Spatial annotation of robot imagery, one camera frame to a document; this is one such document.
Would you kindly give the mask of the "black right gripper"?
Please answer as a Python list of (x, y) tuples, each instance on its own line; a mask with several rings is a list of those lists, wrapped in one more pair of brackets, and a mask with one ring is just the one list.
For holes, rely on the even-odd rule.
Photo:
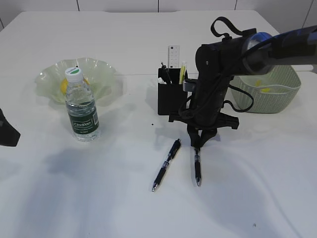
[(218, 107), (217, 109), (207, 110), (203, 113), (198, 113), (197, 116), (191, 119), (183, 119), (178, 110), (180, 104), (168, 105), (168, 116), (169, 122), (180, 121), (187, 125), (187, 133), (190, 137), (191, 146), (194, 148), (201, 148), (211, 138), (217, 135), (217, 128), (230, 127), (237, 129), (239, 126), (239, 119), (227, 114), (222, 113), (220, 110), (223, 108)]

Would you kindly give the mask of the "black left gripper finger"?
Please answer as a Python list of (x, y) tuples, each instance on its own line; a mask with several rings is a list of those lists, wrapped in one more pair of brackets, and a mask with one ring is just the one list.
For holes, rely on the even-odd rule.
[(0, 110), (0, 145), (16, 147), (20, 139), (20, 133), (6, 120)]

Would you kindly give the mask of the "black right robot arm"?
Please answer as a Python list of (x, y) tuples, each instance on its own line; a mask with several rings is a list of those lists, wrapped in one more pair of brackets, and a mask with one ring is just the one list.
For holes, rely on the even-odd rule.
[(236, 75), (264, 75), (275, 65), (304, 65), (317, 62), (316, 26), (277, 36), (244, 31), (239, 38), (201, 45), (195, 55), (197, 79), (185, 79), (183, 89), (192, 95), (170, 121), (187, 124), (191, 146), (200, 148), (217, 134), (218, 128), (237, 129), (239, 119), (221, 113), (225, 95)]

